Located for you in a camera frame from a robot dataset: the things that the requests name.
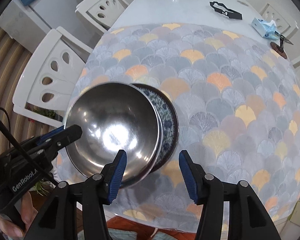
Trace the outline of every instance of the stainless steel bowl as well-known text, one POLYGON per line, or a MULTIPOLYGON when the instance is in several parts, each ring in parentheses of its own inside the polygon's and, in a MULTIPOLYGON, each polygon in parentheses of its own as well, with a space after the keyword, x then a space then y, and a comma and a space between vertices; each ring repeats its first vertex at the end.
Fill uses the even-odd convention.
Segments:
POLYGON ((82 136, 66 149, 86 177, 101 172, 123 149, 128 160, 121 186, 130 186, 151 171, 160 152, 160 117, 146 95, 129 84, 109 82, 85 92, 66 116, 65 127, 73 124, 81 126, 82 136))

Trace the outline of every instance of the blue tissue package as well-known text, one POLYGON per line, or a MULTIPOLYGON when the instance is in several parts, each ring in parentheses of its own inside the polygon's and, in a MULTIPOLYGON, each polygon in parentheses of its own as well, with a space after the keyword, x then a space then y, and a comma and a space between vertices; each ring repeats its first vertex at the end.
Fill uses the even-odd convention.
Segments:
POLYGON ((255 30, 260 34, 262 38, 269 40, 279 39, 279 37, 274 34, 274 32, 279 33, 274 20, 267 22, 265 20, 254 18, 251 25, 255 28, 255 30))

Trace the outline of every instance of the scalloped pattern tablecloth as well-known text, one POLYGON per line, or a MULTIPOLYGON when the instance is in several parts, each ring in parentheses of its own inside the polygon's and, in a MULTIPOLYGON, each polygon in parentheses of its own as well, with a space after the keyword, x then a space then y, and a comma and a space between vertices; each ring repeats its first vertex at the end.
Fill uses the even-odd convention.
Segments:
MULTIPOLYGON (((273 220, 300 196, 300 89, 290 61, 250 38, 208 26, 151 24, 110 29, 90 55, 71 105, 102 82, 140 82, 160 89, 179 119, 170 160, 105 209, 158 228, 195 232, 202 206, 189 198, 178 153, 221 181, 247 180, 273 220)), ((58 174, 85 179, 65 149, 58 174)), ((227 230, 229 205, 224 206, 227 230)))

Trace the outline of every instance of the table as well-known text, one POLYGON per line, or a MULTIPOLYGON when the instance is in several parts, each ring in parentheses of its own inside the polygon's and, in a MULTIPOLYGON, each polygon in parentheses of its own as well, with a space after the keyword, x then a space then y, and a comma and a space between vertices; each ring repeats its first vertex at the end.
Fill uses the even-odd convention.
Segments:
MULTIPOLYGON (((69 105, 102 82, 146 83, 173 102, 180 134, 170 160, 120 190, 105 210, 153 227, 195 232, 202 206, 189 198, 178 166, 178 153, 186 149, 221 181, 247 180, 273 220, 288 216, 300 196, 296 80, 288 60, 228 30, 171 22, 111 28, 90 55, 69 105)), ((65 149, 57 169, 69 183, 85 180, 65 149)), ((223 231, 228 218, 225 203, 223 231)))
POLYGON ((254 18, 263 19, 245 0, 133 0, 112 27, 170 22, 198 24, 239 33, 269 45, 269 40, 263 39, 251 26, 254 18), (216 13, 209 4, 213 1, 240 12, 242 20, 229 20, 216 13))

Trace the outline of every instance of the chair backrest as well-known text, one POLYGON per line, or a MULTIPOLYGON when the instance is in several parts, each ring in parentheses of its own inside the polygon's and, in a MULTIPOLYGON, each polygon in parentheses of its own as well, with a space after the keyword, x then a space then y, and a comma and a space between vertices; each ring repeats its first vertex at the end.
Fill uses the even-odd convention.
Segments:
POLYGON ((102 35, 128 7, 125 0, 83 0, 75 13, 79 19, 102 35))
POLYGON ((298 30, 297 22, 275 2, 267 3, 260 14, 266 21, 274 20, 278 31, 288 39, 298 30))
POLYGON ((92 52, 63 28, 50 30, 18 81, 12 98, 15 106, 24 108, 30 103, 49 110, 66 110, 85 62, 63 42, 63 35, 83 50, 92 52))

